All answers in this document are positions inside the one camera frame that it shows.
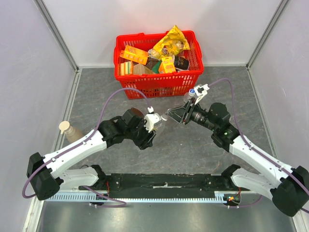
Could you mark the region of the clear bottle blue cap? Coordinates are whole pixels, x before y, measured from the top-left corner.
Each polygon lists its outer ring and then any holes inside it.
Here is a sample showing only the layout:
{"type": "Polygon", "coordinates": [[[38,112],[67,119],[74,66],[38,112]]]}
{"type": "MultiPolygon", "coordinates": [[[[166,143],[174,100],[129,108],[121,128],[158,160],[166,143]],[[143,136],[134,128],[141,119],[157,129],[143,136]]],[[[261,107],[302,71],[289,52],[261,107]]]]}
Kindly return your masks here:
{"type": "Polygon", "coordinates": [[[188,101],[192,101],[192,102],[196,101],[196,93],[193,88],[184,94],[183,101],[184,103],[187,103],[188,101]]]}

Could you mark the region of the clear plastic bottle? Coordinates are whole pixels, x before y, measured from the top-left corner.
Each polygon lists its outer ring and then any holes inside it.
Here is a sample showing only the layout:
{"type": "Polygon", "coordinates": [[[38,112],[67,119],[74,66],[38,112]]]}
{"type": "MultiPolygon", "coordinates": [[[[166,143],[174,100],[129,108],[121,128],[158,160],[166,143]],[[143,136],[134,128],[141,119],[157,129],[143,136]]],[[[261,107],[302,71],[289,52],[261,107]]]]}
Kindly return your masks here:
{"type": "Polygon", "coordinates": [[[156,132],[156,134],[160,134],[163,132],[167,120],[168,120],[168,116],[166,114],[162,114],[160,116],[160,121],[156,123],[154,126],[154,131],[156,132]]]}

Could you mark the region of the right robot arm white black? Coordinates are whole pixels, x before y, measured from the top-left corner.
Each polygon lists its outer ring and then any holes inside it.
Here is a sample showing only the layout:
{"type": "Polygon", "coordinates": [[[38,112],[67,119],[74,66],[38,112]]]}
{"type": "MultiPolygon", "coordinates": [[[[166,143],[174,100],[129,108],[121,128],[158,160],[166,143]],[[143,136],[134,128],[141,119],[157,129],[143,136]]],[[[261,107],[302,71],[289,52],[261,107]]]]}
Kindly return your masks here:
{"type": "Polygon", "coordinates": [[[167,116],[181,124],[195,122],[212,131],[211,138],[219,147],[244,160],[259,174],[234,166],[231,174],[221,178],[222,187],[249,189],[270,200],[285,215],[295,216],[309,201],[309,172],[279,161],[253,144],[230,122],[230,113],[224,104],[215,102],[209,110],[198,103],[167,110],[167,116]]]}

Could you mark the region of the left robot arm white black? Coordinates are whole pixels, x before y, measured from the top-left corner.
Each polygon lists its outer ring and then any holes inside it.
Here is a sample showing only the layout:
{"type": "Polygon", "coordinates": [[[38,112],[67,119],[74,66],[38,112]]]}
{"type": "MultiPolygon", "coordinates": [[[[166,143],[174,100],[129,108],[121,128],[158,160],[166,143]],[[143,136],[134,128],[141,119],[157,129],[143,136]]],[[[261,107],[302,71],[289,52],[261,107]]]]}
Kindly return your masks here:
{"type": "Polygon", "coordinates": [[[140,150],[153,145],[155,125],[161,120],[157,113],[143,115],[136,108],[125,111],[122,116],[102,121],[98,128],[70,145],[41,156],[38,152],[29,157],[28,183],[38,200],[46,200],[61,189],[92,186],[100,190],[106,186],[104,172],[97,165],[71,170],[71,166],[88,156],[105,150],[123,140],[131,140],[140,150]]]}

